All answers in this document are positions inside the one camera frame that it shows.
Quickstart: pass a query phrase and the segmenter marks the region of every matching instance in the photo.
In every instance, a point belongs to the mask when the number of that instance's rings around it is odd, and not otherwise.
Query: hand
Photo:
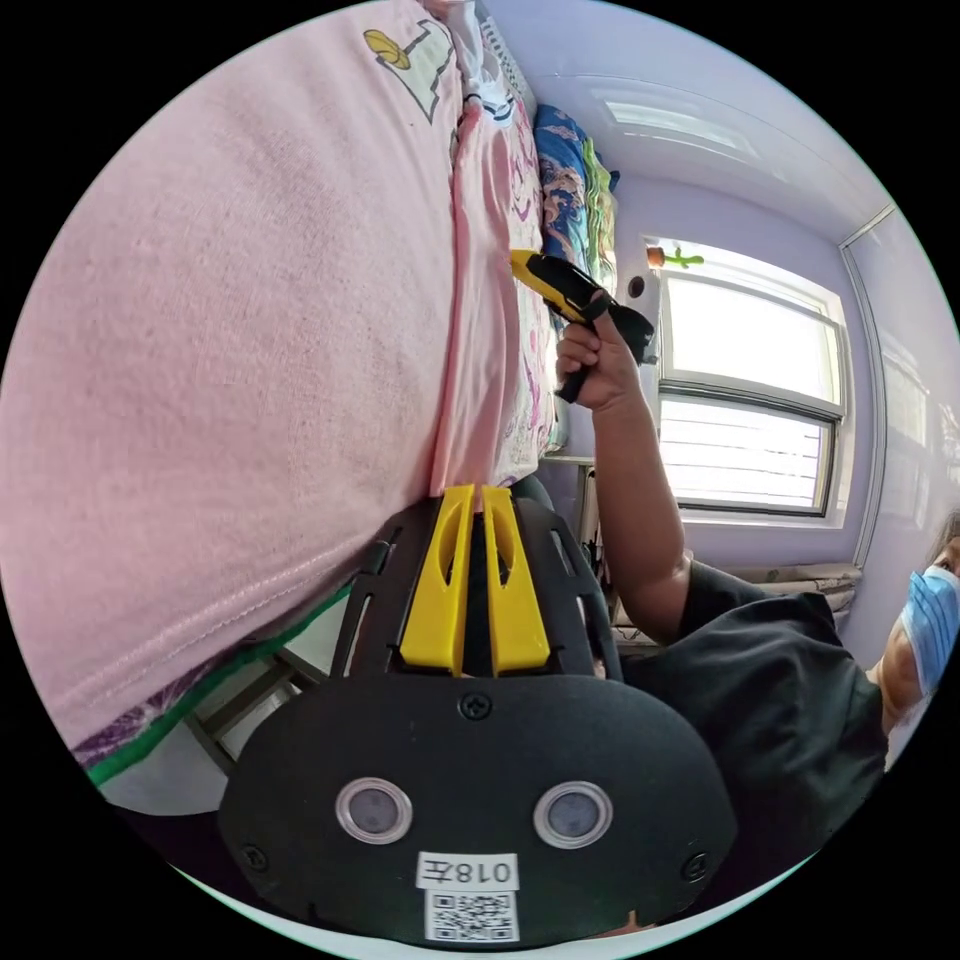
[[[557,346],[557,376],[561,382],[581,367],[589,367],[577,403],[594,413],[623,399],[642,396],[637,362],[604,311],[594,321],[596,333],[582,323],[567,324]]]

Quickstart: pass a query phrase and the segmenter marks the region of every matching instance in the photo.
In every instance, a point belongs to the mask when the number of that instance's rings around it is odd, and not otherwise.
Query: blue patterned fabric
[[[543,252],[587,269],[587,135],[562,110],[541,104],[533,127],[543,184]]]

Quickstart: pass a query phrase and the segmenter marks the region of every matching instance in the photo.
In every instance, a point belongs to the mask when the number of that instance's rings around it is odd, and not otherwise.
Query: ceiling
[[[840,243],[890,197],[820,117],[679,27],[598,0],[484,0],[541,103],[567,111],[623,175],[694,184]]]

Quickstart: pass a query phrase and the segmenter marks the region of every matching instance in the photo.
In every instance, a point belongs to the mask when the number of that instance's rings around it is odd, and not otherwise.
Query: yellow plastic part
[[[514,278],[525,287],[539,293],[545,300],[549,300],[557,312],[561,313],[567,320],[572,323],[583,323],[583,317],[567,303],[559,291],[531,272],[530,258],[538,256],[541,256],[541,254],[537,253],[536,250],[511,250],[510,268],[513,271]]]
[[[400,642],[400,656],[412,667],[462,673],[473,505],[472,484],[443,495]]]
[[[550,644],[540,616],[530,566],[520,540],[510,491],[483,487],[483,527],[487,543],[487,597],[493,674],[546,666]],[[497,558],[507,568],[500,583]]]

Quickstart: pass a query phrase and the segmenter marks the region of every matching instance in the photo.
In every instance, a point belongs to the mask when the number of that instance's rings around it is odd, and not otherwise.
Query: black t-shirt
[[[679,639],[622,663],[627,683],[700,733],[736,812],[734,847],[686,915],[812,856],[883,775],[880,690],[820,594],[771,596],[694,562]]]

